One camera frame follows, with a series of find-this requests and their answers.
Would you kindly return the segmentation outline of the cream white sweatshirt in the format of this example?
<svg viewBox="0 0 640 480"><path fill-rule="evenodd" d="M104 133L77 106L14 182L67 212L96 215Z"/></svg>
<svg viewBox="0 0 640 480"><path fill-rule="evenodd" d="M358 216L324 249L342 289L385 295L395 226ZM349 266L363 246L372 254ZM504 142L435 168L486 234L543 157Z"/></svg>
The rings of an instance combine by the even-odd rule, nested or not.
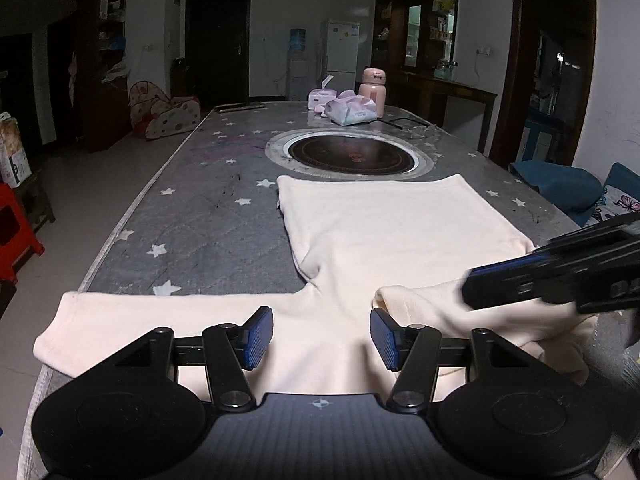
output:
<svg viewBox="0 0 640 480"><path fill-rule="evenodd" d="M257 370L267 392L386 393L394 375L370 338L381 308L402 325L447 337L484 327L583 384L582 350L596 327L572 304L528 300L473 310L461 298L466 272L529 254L533 242L460 176L433 182L322 183L278 177L279 206L305 285L292 294L124 296L68 292L35 357L76 377L158 326L179 337L242 323L273 310L273 337Z"/></svg>

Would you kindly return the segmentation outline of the butterfly print pillow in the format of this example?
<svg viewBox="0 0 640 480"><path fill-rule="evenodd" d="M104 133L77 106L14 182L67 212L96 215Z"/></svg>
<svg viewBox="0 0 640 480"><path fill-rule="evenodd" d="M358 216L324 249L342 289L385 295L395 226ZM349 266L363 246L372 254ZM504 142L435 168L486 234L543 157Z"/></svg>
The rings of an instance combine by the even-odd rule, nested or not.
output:
<svg viewBox="0 0 640 480"><path fill-rule="evenodd" d="M594 205L592 213L586 222L586 226L593 226L620 214L629 214L639 210L639 201L630 194L615 186L605 185L601 197Z"/></svg>

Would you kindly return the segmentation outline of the blue sofa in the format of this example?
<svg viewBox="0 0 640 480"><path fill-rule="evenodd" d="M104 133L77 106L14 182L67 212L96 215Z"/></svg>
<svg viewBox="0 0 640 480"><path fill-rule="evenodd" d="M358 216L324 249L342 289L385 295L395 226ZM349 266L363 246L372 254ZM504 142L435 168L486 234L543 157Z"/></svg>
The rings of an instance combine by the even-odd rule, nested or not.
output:
<svg viewBox="0 0 640 480"><path fill-rule="evenodd" d="M510 171L583 228L605 185L612 185L639 200L639 176L625 165L612 165L601 183L587 170L551 162L514 162Z"/></svg>

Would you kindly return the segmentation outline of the round black induction cooktop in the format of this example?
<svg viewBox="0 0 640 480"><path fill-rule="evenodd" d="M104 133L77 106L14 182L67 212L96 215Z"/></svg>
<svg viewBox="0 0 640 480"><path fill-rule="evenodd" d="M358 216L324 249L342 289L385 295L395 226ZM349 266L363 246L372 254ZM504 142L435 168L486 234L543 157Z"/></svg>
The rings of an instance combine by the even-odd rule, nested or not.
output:
<svg viewBox="0 0 640 480"><path fill-rule="evenodd" d="M344 181L409 181L425 176L435 162L389 134L363 129L297 129L273 136L266 156L285 170Z"/></svg>

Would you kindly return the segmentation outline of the dark wooden side table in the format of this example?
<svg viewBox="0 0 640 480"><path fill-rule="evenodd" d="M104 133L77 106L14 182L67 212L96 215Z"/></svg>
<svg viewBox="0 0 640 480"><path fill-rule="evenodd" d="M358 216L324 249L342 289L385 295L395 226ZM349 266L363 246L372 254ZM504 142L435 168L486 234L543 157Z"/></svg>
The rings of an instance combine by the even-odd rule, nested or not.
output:
<svg viewBox="0 0 640 480"><path fill-rule="evenodd" d="M457 81L401 72L399 104L431 124L456 134L483 153L497 95Z"/></svg>

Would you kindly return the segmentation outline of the pink tissue pack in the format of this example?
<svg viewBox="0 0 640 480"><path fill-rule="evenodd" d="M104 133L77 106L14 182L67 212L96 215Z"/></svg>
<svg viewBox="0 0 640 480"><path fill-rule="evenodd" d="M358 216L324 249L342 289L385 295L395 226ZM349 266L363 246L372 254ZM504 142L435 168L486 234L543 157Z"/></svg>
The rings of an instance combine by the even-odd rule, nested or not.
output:
<svg viewBox="0 0 640 480"><path fill-rule="evenodd" d="M374 122L378 119L378 108L366 96L344 91L326 103L324 114L334 124L347 127Z"/></svg>

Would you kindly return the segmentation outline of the red white play tent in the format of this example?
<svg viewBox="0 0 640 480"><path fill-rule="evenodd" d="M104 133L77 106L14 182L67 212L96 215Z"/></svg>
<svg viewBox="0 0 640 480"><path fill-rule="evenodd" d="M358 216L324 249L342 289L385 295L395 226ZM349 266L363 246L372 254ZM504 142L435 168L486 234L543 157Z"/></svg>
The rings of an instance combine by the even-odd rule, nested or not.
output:
<svg viewBox="0 0 640 480"><path fill-rule="evenodd" d="M151 81L138 81L129 89L132 130L145 140L192 131L202 120L197 98L171 98Z"/></svg>

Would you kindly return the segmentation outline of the small pink tissue box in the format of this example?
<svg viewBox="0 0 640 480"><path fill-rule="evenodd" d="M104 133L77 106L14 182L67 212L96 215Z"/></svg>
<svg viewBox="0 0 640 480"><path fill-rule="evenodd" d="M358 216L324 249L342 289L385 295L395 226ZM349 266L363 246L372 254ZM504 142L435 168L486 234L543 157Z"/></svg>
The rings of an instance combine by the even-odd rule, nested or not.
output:
<svg viewBox="0 0 640 480"><path fill-rule="evenodd" d="M320 87L311 90L307 98L307 110L314 112L314 114L322 115L326 104L336 99L337 92L329 87L329 83L333 80L334 76L329 74L321 81Z"/></svg>

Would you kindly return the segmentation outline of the red plastic stool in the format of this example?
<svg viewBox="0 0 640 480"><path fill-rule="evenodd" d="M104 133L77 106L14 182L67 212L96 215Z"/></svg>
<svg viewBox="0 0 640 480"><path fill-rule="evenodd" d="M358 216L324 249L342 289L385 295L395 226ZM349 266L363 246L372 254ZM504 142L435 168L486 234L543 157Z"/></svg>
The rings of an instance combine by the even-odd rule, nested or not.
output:
<svg viewBox="0 0 640 480"><path fill-rule="evenodd" d="M0 266L1 281L17 283L14 264L26 252L34 252L41 256L44 253L43 244L37 240L32 225L28 221L24 208L15 196L12 188L2 183L1 196L1 243Z"/></svg>

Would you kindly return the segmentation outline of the pink thermos bottle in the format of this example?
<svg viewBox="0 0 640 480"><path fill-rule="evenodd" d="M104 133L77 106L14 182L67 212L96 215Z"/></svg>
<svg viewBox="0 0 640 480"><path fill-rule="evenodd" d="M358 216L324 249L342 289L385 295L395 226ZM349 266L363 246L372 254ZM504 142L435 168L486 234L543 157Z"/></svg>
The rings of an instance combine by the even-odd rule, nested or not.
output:
<svg viewBox="0 0 640 480"><path fill-rule="evenodd" d="M360 96L375 102L376 114L382 118L386 101L386 73L378 68L368 67L362 73L362 81L358 90Z"/></svg>

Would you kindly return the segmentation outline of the water dispenser with blue bottle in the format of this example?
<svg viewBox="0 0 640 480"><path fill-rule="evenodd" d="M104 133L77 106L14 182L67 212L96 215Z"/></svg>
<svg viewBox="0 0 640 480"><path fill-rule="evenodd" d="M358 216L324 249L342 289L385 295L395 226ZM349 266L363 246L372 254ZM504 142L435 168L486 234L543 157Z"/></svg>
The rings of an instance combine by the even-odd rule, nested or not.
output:
<svg viewBox="0 0 640 480"><path fill-rule="evenodd" d="M309 82L309 62L306 51L306 30L292 28L288 38L288 66L286 66L286 98L301 101L306 98Z"/></svg>

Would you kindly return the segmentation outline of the dark wooden cabinet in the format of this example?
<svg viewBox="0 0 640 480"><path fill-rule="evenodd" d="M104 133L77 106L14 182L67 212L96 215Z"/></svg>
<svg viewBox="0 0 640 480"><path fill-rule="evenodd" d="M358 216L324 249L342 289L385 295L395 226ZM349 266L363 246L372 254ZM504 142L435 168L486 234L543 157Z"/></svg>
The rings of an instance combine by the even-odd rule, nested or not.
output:
<svg viewBox="0 0 640 480"><path fill-rule="evenodd" d="M457 18L458 0L375 0L371 65L390 105L421 107L429 81L452 78Z"/></svg>

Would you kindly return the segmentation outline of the white printed sack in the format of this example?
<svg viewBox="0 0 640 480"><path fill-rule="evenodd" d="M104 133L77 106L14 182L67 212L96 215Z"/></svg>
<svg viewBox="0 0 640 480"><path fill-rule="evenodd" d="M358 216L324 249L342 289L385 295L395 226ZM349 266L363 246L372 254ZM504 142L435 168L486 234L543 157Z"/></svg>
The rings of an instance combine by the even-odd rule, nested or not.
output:
<svg viewBox="0 0 640 480"><path fill-rule="evenodd" d="M0 170L10 188L18 188L32 175L17 120L8 112L0 115Z"/></svg>

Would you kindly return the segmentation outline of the white refrigerator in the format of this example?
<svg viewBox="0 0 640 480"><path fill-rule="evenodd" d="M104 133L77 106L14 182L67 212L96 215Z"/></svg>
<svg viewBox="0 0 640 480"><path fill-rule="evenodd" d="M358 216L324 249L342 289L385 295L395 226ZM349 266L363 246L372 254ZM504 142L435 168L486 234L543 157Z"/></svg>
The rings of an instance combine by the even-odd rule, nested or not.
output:
<svg viewBox="0 0 640 480"><path fill-rule="evenodd" d="M337 92L355 88L359 31L358 23L329 20L323 24L321 80L331 77L326 88Z"/></svg>

